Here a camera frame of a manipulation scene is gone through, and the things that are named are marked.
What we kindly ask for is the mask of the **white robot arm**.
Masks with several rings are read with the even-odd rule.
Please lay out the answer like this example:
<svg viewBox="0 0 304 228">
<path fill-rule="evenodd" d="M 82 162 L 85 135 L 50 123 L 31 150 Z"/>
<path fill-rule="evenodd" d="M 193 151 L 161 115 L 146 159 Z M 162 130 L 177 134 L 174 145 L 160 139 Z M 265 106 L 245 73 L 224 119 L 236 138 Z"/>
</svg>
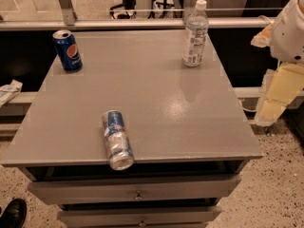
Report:
<svg viewBox="0 0 304 228">
<path fill-rule="evenodd" d="M 251 45 L 269 47 L 279 63 L 263 77 L 254 117 L 254 124 L 270 126 L 304 88 L 304 0 L 290 0 Z"/>
</svg>

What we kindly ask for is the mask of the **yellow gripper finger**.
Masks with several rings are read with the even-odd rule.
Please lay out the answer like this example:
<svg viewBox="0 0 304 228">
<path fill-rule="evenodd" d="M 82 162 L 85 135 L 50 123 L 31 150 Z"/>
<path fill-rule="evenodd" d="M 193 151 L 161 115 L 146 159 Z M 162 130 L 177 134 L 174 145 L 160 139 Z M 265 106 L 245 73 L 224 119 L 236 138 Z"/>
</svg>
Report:
<svg viewBox="0 0 304 228">
<path fill-rule="evenodd" d="M 264 75 L 261 96 L 257 101 L 255 124 L 270 126 L 304 89 L 304 66 L 282 63 L 277 70 Z"/>
<path fill-rule="evenodd" d="M 266 48 L 270 45 L 273 25 L 269 24 L 253 37 L 251 45 L 257 48 Z"/>
</svg>

